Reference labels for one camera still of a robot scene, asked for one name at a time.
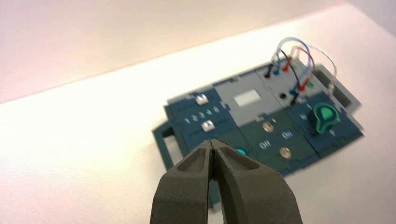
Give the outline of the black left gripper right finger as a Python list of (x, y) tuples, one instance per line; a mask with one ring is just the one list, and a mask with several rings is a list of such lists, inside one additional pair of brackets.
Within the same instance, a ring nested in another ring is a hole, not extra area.
[(226, 224), (301, 224), (294, 193), (279, 172), (212, 141), (213, 177)]

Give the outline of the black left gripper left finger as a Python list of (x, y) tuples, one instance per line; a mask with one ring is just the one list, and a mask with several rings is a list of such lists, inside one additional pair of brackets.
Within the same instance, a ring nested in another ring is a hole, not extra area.
[(207, 223), (212, 150), (211, 141), (203, 141), (161, 177), (153, 197), (150, 223)]

